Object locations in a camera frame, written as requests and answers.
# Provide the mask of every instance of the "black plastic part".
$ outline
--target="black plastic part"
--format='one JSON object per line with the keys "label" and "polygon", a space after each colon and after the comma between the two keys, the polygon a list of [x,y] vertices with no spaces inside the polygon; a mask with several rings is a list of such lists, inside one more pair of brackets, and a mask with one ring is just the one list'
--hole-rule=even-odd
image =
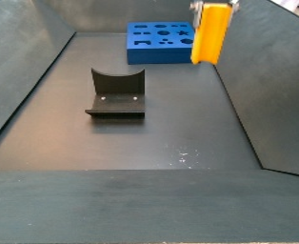
{"label": "black plastic part", "polygon": [[141,118],[145,116],[145,70],[129,75],[109,75],[92,69],[95,103],[91,116]]}

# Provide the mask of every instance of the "blue foam block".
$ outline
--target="blue foam block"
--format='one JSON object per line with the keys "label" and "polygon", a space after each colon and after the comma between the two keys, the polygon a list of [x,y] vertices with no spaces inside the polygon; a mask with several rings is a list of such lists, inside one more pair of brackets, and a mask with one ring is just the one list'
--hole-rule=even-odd
{"label": "blue foam block", "polygon": [[191,63],[193,38],[188,22],[128,23],[128,64]]}

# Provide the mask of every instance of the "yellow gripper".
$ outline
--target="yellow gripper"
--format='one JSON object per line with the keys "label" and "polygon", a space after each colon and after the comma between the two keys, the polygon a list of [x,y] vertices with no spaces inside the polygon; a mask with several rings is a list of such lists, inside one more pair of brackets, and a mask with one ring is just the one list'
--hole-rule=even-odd
{"label": "yellow gripper", "polygon": [[201,24],[196,28],[192,62],[217,64],[225,33],[231,21],[232,7],[228,4],[204,4]]}

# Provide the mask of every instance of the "bin floor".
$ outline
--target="bin floor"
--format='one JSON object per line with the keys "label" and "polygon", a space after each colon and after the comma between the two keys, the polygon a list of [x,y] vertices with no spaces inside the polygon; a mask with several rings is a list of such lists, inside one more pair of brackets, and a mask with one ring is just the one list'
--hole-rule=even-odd
{"label": "bin floor", "polygon": [[[91,69],[147,70],[144,120],[97,120]],[[125,34],[79,33],[0,136],[0,170],[256,170],[213,66],[127,65]]]}

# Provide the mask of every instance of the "gray bin wall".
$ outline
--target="gray bin wall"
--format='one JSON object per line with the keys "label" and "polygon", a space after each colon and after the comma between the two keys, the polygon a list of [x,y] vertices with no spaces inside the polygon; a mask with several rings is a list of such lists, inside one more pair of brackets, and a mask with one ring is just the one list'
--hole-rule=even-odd
{"label": "gray bin wall", "polygon": [[73,34],[43,1],[0,0],[0,130]]}

